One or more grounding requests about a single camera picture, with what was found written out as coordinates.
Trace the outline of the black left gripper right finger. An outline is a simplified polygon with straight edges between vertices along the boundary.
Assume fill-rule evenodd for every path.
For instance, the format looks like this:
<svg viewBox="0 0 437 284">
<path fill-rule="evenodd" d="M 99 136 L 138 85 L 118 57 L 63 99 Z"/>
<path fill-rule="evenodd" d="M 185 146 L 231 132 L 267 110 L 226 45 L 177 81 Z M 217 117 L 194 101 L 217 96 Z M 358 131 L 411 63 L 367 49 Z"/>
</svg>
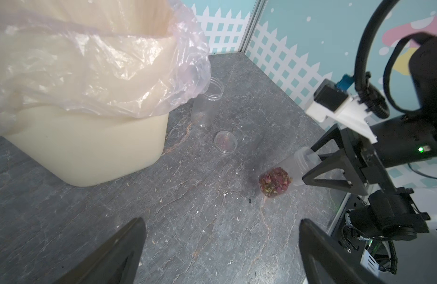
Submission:
<svg viewBox="0 0 437 284">
<path fill-rule="evenodd" d="M 312 220 L 300 222 L 299 248 L 308 283 L 323 282 L 321 266 L 337 284 L 381 284 L 382 281 L 354 262 L 338 243 Z"/>
</svg>

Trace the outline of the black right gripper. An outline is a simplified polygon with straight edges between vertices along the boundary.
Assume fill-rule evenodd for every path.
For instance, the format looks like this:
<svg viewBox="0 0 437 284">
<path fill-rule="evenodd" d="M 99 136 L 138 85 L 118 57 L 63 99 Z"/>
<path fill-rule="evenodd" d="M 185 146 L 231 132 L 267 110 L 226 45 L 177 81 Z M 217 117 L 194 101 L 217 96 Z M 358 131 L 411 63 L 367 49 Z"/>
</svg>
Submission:
<svg viewBox="0 0 437 284">
<path fill-rule="evenodd" d="M 338 150 L 319 154 L 321 162 L 309 170 L 302 181 L 309 186 L 336 189 L 366 196 L 366 181 L 383 190 L 395 191 L 386 169 L 437 158 L 437 117 L 396 117 L 371 127 L 377 136 L 372 144 L 357 132 L 333 125 L 310 149 L 318 152 L 334 141 Z M 352 161 L 345 146 L 351 147 Z"/>
</svg>

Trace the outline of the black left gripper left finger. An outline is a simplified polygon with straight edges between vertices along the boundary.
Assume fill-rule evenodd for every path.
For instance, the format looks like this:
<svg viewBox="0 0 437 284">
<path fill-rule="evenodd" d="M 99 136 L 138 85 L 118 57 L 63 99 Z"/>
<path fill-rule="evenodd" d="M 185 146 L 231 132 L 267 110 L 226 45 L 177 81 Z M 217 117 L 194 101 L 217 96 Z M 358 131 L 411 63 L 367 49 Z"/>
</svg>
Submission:
<svg viewBox="0 0 437 284">
<path fill-rule="evenodd" d="M 56 284 L 132 284 L 146 241 L 146 225 L 134 218 Z"/>
</svg>

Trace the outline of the clear tea jar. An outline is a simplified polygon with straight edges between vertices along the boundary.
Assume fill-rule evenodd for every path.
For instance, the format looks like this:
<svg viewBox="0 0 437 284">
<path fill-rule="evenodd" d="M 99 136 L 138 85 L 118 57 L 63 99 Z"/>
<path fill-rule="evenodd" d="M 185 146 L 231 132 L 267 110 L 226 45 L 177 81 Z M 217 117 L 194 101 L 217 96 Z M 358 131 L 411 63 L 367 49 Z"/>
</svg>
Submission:
<svg viewBox="0 0 437 284">
<path fill-rule="evenodd" d="M 199 127 L 209 127 L 216 119 L 223 93 L 223 83 L 211 77 L 207 90 L 194 99 L 191 121 Z"/>
<path fill-rule="evenodd" d="M 302 177 L 320 164 L 319 155 L 309 147 L 302 147 L 259 178 L 263 195 L 275 197 L 284 194 L 290 186 L 300 186 Z"/>
</svg>

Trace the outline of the clear jar lid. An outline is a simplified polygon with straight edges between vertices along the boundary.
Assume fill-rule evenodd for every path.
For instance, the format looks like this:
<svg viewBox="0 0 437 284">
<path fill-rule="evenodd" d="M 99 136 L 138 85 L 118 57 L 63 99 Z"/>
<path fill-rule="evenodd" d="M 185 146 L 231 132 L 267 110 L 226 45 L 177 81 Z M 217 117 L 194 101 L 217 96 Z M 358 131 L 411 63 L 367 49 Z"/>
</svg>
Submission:
<svg viewBox="0 0 437 284">
<path fill-rule="evenodd" d="M 219 131 L 214 138 L 214 145 L 223 154 L 231 154 L 237 149 L 237 138 L 229 131 Z"/>
</svg>

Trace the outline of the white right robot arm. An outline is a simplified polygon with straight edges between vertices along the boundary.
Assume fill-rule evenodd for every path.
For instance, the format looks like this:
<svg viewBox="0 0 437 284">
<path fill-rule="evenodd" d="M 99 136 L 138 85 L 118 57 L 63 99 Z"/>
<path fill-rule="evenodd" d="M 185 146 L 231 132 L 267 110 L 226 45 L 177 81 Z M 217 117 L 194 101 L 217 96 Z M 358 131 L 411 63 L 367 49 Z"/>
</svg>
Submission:
<svg viewBox="0 0 437 284">
<path fill-rule="evenodd" d="M 389 93 L 392 68 L 409 41 L 419 45 L 409 69 L 420 108 L 371 126 L 376 142 L 351 128 L 332 127 L 312 150 L 334 140 L 338 151 L 321 155 L 320 163 L 302 177 L 307 185 L 361 196 L 367 194 L 367 185 L 379 186 L 368 195 L 366 206 L 345 213 L 343 228 L 360 241 L 387 242 L 389 254 L 375 258 L 382 271 L 392 274 L 397 272 L 395 241 L 437 231 L 437 191 L 396 187 L 387 171 L 437 157 L 437 35 L 419 32 L 397 43 L 384 71 L 384 91 Z"/>
</svg>

